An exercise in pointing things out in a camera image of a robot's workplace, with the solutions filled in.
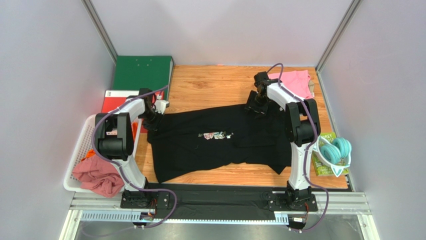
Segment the black floral t shirt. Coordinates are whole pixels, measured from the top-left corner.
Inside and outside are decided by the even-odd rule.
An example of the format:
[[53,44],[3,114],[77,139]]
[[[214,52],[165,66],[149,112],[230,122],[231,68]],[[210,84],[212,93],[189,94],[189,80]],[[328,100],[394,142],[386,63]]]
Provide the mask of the black floral t shirt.
[[163,183],[229,164],[259,164],[280,174],[292,162],[284,112],[271,102],[265,115],[229,105],[165,114],[149,131],[153,168]]

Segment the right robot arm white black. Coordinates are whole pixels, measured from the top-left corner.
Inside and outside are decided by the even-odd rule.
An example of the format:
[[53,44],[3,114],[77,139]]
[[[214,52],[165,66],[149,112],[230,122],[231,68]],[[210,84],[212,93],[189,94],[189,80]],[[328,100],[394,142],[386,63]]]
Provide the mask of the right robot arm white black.
[[286,194],[290,203],[300,203],[311,198],[312,188],[308,172],[313,146],[321,132],[318,105],[312,98],[305,99],[289,90],[280,79],[271,79],[267,72],[254,76],[256,91],[251,91],[245,105],[246,111],[259,115],[267,113],[275,102],[284,111],[284,133],[291,146],[291,173]]

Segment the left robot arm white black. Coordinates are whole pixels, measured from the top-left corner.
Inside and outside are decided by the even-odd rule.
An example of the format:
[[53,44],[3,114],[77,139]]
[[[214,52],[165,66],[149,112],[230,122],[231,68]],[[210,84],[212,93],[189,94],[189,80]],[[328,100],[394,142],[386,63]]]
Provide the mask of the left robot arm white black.
[[95,115],[91,144],[95,154],[109,162],[124,181],[124,191],[133,194],[153,192],[146,187],[147,179],[139,170],[131,123],[142,120],[140,127],[156,131],[170,103],[157,99],[156,90],[142,88],[139,95],[126,98],[123,104],[107,113]]

